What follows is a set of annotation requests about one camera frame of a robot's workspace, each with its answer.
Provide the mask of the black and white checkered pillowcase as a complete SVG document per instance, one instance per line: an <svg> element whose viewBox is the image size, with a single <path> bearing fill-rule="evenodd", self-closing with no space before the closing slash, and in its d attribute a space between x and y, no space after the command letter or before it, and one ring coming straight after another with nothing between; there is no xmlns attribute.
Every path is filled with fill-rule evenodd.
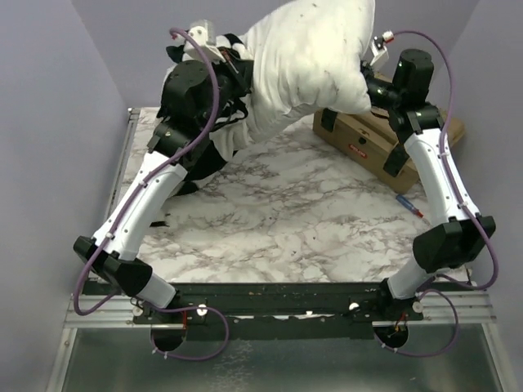
<svg viewBox="0 0 523 392"><path fill-rule="evenodd" d="M239 37L232 33L217 38L218 51L224 62L253 60L253 55ZM237 154L245 149L252 137L248 134L245 118L248 116L248 95L236 104L226 104L218 110L211 131L192 152L183 157L189 163L187 176L170 193L172 197L192 194L206 185L216 173Z"/></svg>

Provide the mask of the white pillow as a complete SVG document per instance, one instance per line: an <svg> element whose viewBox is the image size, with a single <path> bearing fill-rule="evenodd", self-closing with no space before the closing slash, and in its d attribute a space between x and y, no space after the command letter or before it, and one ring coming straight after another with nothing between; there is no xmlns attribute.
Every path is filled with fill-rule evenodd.
<svg viewBox="0 0 523 392"><path fill-rule="evenodd" d="M373 1L291 1L254 24L242 37L253 57L246 141L268 140L319 109L368 111L360 62L374 17Z"/></svg>

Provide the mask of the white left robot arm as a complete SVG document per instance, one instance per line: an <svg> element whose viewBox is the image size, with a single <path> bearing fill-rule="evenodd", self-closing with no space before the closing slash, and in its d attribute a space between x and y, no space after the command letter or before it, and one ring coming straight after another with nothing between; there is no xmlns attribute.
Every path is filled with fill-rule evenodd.
<svg viewBox="0 0 523 392"><path fill-rule="evenodd" d="M230 124L235 113L247 113L242 99L250 93L252 80L250 60L185 60L176 65L164 82L160 122L131 186L107 221L92 236L80 236L74 243L86 271L150 303L165 323L180 313L177 291L138 259L139 248L169 194L209 148L209 132Z"/></svg>

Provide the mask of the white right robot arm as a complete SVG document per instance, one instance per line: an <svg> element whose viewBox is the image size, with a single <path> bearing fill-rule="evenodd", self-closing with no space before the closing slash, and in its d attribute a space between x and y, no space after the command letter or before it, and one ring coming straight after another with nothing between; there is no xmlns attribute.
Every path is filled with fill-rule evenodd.
<svg viewBox="0 0 523 392"><path fill-rule="evenodd" d="M387 280L388 292L375 300L377 313L394 319L404 311L404 300L428 279L474 261L483 249L492 252L496 224L469 196L444 132L449 121L424 100L426 91L381 80L368 65L361 70L372 105L387 111L393 132L412 159L430 208L431 228L414 239L411 259Z"/></svg>

